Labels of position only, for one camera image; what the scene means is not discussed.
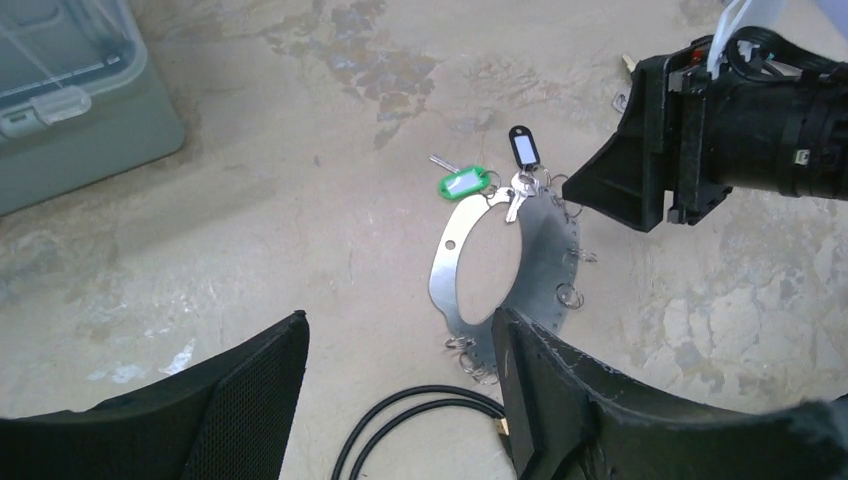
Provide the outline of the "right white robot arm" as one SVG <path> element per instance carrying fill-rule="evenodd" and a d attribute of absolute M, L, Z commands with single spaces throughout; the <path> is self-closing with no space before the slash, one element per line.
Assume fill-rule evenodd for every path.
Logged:
<path fill-rule="evenodd" d="M 847 197 L 847 66 L 778 33 L 739 29 L 639 61 L 616 132 L 562 187 L 634 230 L 694 225 L 734 188 Z"/>

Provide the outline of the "black white key tag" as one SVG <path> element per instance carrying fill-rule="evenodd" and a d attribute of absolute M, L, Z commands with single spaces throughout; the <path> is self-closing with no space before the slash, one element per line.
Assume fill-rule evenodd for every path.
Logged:
<path fill-rule="evenodd" d="M 513 126 L 508 137 L 517 167 L 524 172 L 533 172 L 541 165 L 538 149 L 531 130 L 523 125 Z"/>

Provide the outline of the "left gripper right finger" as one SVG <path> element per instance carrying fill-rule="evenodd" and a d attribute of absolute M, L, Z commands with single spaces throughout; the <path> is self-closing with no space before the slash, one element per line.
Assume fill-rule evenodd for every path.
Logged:
<path fill-rule="evenodd" d="M 762 414 L 642 383 L 511 309 L 494 315 L 520 479 L 843 479 L 847 401 Z"/>

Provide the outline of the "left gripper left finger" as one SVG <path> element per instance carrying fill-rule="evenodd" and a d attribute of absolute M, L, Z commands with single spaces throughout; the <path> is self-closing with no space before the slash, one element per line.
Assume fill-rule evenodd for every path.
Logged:
<path fill-rule="evenodd" d="M 276 479 L 306 369 L 296 311 L 146 387 L 1 421 L 4 479 Z"/>

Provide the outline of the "green key tag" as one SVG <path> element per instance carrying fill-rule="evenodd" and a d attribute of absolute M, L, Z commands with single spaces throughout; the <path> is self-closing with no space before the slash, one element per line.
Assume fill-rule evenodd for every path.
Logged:
<path fill-rule="evenodd" d="M 487 170 L 482 166 L 460 169 L 442 178 L 438 193 L 445 199 L 455 201 L 482 192 L 491 184 Z"/>

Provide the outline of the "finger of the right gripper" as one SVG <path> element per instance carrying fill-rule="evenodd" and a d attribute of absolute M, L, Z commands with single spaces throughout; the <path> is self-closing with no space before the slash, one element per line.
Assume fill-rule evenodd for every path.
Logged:
<path fill-rule="evenodd" d="M 609 140 L 561 187 L 564 200 L 648 232 L 662 219 L 666 58 L 640 61 Z"/>

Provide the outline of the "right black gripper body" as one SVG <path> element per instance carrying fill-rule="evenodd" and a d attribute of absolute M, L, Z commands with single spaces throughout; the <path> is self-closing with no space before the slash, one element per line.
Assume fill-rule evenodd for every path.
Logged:
<path fill-rule="evenodd" d="M 706 60 L 710 36 L 660 57 L 653 80 L 655 129 L 659 150 L 658 204 L 653 224 L 666 221 L 694 226 L 732 192 L 728 185 L 707 178 L 707 87 L 711 76 Z"/>

